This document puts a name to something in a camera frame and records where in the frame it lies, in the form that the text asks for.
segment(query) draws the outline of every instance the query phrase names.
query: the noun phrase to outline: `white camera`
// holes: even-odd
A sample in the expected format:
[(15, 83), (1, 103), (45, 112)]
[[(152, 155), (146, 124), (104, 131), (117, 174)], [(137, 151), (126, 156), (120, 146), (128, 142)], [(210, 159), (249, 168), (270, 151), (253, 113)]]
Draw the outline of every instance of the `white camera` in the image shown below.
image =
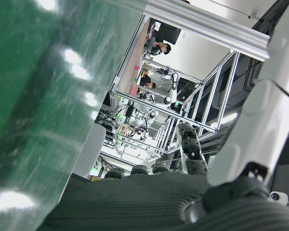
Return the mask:
[(288, 195), (283, 192), (273, 191), (270, 193), (270, 198), (282, 205), (288, 204)]

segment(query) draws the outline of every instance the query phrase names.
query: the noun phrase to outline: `ceiling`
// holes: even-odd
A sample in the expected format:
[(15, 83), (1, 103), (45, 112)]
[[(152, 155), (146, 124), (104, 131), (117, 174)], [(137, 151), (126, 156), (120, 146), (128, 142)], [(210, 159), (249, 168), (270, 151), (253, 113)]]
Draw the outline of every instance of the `ceiling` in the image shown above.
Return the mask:
[[(274, 0), (189, 0), (211, 13), (252, 28)], [(154, 56), (153, 60), (180, 70), (198, 79), (204, 79), (223, 59), (229, 49), (196, 34), (181, 31), (176, 45), (168, 55)]]

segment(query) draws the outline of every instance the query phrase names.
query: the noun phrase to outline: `gray fabric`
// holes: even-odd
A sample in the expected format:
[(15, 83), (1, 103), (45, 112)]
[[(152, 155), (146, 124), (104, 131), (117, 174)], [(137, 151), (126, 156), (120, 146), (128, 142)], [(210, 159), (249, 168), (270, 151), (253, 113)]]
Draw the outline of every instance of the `gray fabric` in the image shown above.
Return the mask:
[(208, 187), (205, 175), (171, 172), (95, 182), (72, 177), (38, 231), (289, 231), (289, 208), (253, 196), (186, 224), (182, 212)]
[(100, 154), (105, 136), (105, 128), (101, 125), (93, 124), (83, 145), (80, 156), (74, 166), (73, 173), (81, 177), (89, 175)]

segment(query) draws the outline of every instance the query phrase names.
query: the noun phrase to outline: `black monitor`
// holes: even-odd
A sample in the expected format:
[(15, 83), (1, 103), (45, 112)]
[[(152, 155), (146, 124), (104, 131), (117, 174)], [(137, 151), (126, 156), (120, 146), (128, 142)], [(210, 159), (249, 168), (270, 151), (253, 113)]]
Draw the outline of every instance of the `black monitor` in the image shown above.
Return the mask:
[(161, 22), (158, 32), (156, 33), (156, 38), (160, 40), (165, 40), (175, 45), (180, 35), (180, 32), (181, 29)]

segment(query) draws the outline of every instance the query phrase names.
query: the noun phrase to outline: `person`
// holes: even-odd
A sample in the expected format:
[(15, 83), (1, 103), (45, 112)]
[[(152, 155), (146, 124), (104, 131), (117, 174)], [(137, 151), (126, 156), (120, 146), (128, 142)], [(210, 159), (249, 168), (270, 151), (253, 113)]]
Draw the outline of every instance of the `person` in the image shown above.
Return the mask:
[(156, 88), (156, 84), (155, 83), (151, 83), (151, 78), (148, 75), (144, 75), (144, 77), (142, 77), (140, 79), (140, 86), (145, 87), (148, 86), (149, 88)]
[(171, 46), (168, 43), (156, 42), (153, 45), (150, 54), (151, 55), (158, 55), (161, 53), (168, 54), (170, 51), (171, 51)]

